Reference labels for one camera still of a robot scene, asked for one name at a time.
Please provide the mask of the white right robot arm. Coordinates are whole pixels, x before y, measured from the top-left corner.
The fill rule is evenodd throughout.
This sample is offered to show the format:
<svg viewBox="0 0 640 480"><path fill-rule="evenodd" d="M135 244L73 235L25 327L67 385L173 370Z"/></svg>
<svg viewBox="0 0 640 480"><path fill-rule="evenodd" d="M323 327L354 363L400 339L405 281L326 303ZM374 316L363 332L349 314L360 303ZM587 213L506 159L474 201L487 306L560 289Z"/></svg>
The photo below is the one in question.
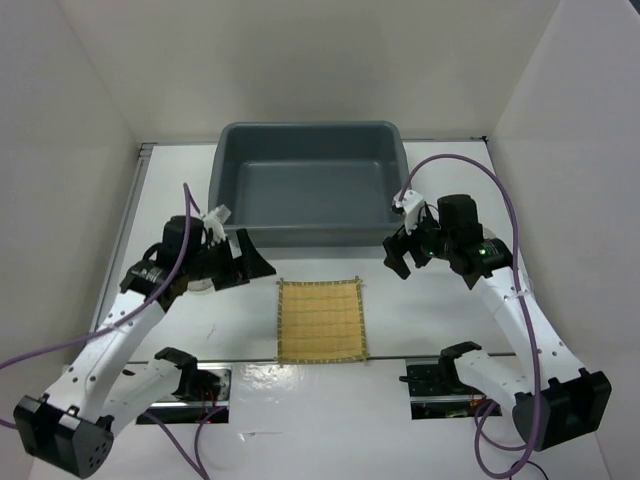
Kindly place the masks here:
<svg viewBox="0 0 640 480"><path fill-rule="evenodd" d="M520 362L512 369L473 341L455 344L438 359L441 387L487 395L511 415L522 440L537 435L535 451L596 431L612 392L609 379L588 371L561 340L515 269L509 247L486 236L469 195L441 197L437 208L434 217L413 190L394 197L392 209L403 224L383 242L385 266L407 279L407 257L417 268L432 260L447 262L482 300Z"/></svg>

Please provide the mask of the yellow bamboo placemat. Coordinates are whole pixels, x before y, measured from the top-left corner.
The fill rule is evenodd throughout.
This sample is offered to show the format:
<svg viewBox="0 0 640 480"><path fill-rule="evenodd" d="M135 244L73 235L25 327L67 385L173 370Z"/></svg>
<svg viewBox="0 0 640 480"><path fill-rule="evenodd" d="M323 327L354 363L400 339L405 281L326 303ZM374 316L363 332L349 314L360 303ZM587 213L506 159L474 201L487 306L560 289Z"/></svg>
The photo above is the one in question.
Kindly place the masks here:
<svg viewBox="0 0 640 480"><path fill-rule="evenodd" d="M339 364L368 358L361 279L278 281L277 361Z"/></svg>

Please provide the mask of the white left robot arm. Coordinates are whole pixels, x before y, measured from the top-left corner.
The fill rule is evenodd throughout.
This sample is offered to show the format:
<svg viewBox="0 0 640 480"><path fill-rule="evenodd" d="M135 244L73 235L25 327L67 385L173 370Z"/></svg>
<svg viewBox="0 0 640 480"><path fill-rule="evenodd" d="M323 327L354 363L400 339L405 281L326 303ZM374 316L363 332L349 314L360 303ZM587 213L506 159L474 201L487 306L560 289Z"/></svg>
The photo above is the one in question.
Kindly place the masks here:
<svg viewBox="0 0 640 480"><path fill-rule="evenodd" d="M236 237L238 256L213 218L174 216L165 224L161 241L128 269L109 314L67 370L39 397L16 405L14 422L28 454L86 479L102 467L116 436L153 403L168 396L216 398L219 376L173 347L138 372L125 368L190 283L209 280L224 290L275 274L246 230Z"/></svg>

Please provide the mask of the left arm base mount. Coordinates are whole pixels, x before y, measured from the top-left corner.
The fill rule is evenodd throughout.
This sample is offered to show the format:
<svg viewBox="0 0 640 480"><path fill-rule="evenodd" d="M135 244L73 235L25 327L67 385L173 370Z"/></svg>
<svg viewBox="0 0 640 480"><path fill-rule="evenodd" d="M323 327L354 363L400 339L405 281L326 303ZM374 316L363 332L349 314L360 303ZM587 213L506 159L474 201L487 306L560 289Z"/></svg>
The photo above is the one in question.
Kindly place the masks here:
<svg viewBox="0 0 640 480"><path fill-rule="evenodd" d="M208 424L227 424L230 415L232 366L229 363L204 362L198 368L207 372L212 379L205 380L184 399L175 395L161 398L138 416L135 423L152 424L152 419L149 418L151 415L170 426L197 426L204 419Z"/></svg>

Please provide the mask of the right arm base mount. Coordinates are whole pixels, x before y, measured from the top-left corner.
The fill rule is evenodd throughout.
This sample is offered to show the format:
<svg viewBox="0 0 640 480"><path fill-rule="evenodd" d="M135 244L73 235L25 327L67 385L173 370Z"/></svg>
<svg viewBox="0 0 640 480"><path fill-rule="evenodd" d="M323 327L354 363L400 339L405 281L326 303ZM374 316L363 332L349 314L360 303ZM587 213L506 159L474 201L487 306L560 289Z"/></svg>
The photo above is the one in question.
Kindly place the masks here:
<svg viewBox="0 0 640 480"><path fill-rule="evenodd" d="M409 358L406 372L399 377L408 390L413 420L473 417L488 398L468 386L451 387L433 358Z"/></svg>

